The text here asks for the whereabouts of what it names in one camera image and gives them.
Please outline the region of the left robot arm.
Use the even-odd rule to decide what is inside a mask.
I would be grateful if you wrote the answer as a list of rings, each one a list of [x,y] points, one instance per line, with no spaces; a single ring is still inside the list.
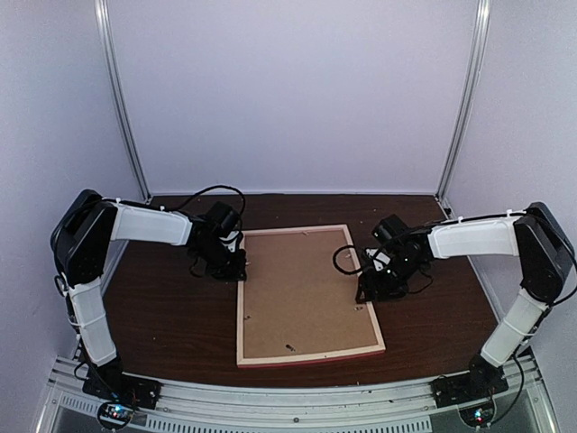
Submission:
[[[120,357],[108,327],[102,278],[109,245],[134,241],[185,247],[219,281],[245,281],[246,252],[241,209],[215,202],[201,215],[183,207],[153,207],[82,190],[50,237],[57,270],[55,285],[67,303],[69,322],[84,348],[93,379],[111,401],[129,393],[129,380],[116,369]]]

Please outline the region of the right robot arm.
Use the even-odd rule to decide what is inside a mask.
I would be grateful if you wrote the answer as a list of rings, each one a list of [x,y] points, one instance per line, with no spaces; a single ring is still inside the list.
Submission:
[[[522,280],[508,313],[472,358],[463,391],[482,397],[497,382],[498,369],[538,329],[563,295],[576,254],[548,206],[534,202],[520,211],[458,218],[410,227],[387,216],[373,228],[379,245],[364,255],[355,299],[359,303],[401,299],[408,281],[434,260],[461,256],[517,257]]]

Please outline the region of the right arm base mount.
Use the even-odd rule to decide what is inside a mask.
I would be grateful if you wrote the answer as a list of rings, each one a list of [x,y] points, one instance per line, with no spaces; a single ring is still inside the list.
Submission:
[[[431,382],[437,408],[449,406],[459,409],[461,421],[470,428],[488,428],[496,418],[497,393],[508,390],[502,366],[494,366],[476,354],[469,362],[469,370],[453,376],[441,375]]]

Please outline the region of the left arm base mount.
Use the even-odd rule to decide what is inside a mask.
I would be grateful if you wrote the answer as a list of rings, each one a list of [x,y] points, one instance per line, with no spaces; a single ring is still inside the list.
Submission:
[[[107,364],[96,366],[83,354],[81,364],[87,366],[82,391],[103,400],[96,410],[96,420],[105,430],[125,428],[137,410],[156,408],[161,383],[126,374],[119,356]]]

